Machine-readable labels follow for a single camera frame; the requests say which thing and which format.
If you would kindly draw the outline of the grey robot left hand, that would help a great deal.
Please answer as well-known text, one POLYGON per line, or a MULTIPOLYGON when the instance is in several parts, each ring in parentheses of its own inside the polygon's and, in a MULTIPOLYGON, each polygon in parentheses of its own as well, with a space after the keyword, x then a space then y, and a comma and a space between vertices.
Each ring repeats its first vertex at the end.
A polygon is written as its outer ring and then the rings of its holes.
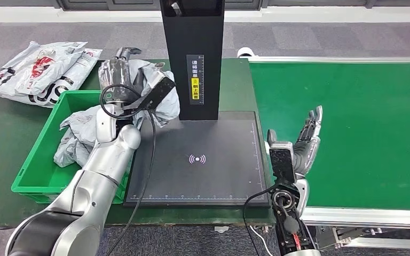
POLYGON ((141 97, 142 82, 133 83, 129 60, 132 55, 141 54, 136 47, 121 47, 98 69, 100 88, 104 91, 106 103, 129 105, 141 97))

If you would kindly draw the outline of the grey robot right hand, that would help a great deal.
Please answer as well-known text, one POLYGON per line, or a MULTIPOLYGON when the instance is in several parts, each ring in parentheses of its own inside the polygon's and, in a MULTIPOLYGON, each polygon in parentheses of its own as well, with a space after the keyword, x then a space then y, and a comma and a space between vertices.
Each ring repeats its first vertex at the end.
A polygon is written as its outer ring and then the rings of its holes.
POLYGON ((310 110, 298 138, 293 144, 292 165, 297 179, 305 178, 316 158, 320 145, 319 133, 322 116, 322 106, 317 106, 314 110, 310 110))

